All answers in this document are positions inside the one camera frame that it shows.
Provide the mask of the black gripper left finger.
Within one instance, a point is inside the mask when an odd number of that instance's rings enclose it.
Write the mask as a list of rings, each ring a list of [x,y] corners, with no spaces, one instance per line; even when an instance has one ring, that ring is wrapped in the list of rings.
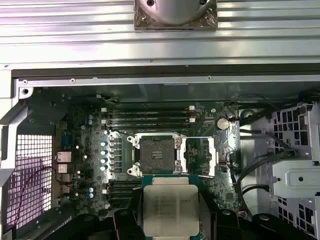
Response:
[[[138,208],[142,188],[132,192],[127,208],[116,210],[111,216],[100,220],[98,216],[83,214],[71,222],[72,240],[143,240],[144,232],[138,224]]]

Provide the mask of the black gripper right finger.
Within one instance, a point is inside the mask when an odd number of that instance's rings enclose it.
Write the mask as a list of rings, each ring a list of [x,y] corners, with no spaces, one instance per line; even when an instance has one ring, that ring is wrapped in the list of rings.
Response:
[[[213,195],[199,192],[199,216],[208,240],[310,240],[312,237],[272,214],[259,213],[246,220],[219,208]]]

